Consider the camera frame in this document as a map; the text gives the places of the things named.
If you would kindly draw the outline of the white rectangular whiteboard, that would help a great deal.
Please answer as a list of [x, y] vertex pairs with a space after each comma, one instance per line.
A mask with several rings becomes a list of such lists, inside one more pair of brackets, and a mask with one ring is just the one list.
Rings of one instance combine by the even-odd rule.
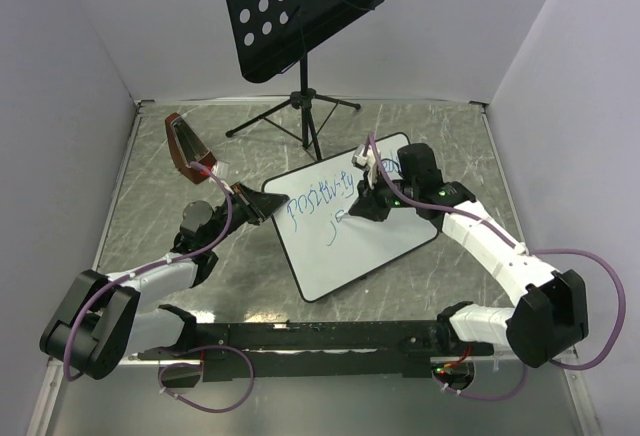
[[353, 148], [269, 178], [262, 190], [290, 200], [273, 216], [300, 295], [317, 301], [437, 236], [412, 208], [393, 209], [383, 222], [336, 217], [355, 202], [363, 173]]

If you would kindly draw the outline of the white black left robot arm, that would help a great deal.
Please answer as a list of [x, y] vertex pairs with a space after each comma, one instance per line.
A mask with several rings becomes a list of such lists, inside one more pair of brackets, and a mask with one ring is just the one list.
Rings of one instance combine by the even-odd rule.
[[95, 380], [132, 354], [155, 348], [177, 358], [192, 354], [197, 320], [164, 298], [202, 284], [218, 262], [218, 243], [245, 224], [262, 224], [289, 200], [242, 183], [226, 188], [224, 196], [217, 207], [202, 200], [189, 203], [162, 258], [123, 272], [81, 272], [46, 325], [40, 350], [62, 362], [71, 379]]

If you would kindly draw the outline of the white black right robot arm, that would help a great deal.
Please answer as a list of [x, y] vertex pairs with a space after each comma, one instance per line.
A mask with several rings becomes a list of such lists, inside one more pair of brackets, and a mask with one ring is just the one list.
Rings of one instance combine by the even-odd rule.
[[396, 208], [414, 208], [437, 233], [473, 256], [512, 303], [493, 308], [461, 302], [442, 311], [436, 340], [444, 352], [458, 354], [470, 343], [506, 346], [537, 368], [586, 338], [586, 285], [575, 271], [560, 272], [530, 254], [470, 190], [444, 180], [427, 144], [405, 145], [397, 157], [399, 176], [393, 179], [370, 144], [356, 149], [352, 163], [363, 178], [350, 215], [383, 222]]

